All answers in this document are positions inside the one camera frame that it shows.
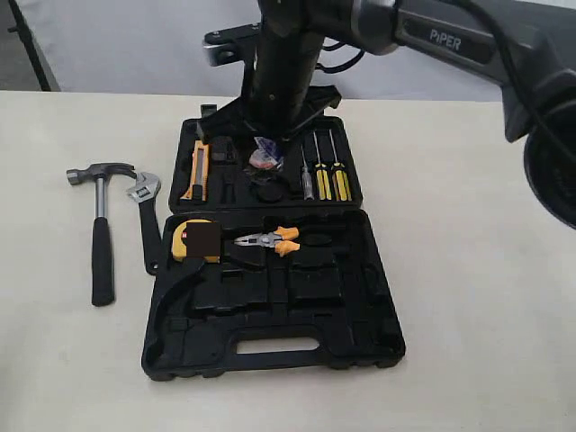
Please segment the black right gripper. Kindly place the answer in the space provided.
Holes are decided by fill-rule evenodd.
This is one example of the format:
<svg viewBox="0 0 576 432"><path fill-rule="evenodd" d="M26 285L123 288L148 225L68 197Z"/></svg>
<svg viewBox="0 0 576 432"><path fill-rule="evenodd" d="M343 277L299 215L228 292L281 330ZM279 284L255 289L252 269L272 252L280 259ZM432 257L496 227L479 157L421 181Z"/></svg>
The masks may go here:
<svg viewBox="0 0 576 432"><path fill-rule="evenodd" d="M200 138L281 135L288 141L311 126L342 95L334 85L311 85L324 37L314 31L280 35L262 26L248 95L197 122Z"/></svg>

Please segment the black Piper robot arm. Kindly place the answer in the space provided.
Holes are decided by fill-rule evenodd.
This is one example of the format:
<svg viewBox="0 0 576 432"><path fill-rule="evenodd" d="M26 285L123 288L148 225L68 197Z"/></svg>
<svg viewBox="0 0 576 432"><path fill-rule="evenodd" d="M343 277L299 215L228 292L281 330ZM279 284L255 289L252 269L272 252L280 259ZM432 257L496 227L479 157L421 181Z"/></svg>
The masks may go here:
<svg viewBox="0 0 576 432"><path fill-rule="evenodd" d="M240 96L201 119L218 136L289 140L340 95L315 86L325 39L386 55L406 47L500 88L508 141L524 140L526 179L575 223L575 12L523 1L262 1L261 20L209 33L211 63L245 65Z"/></svg>

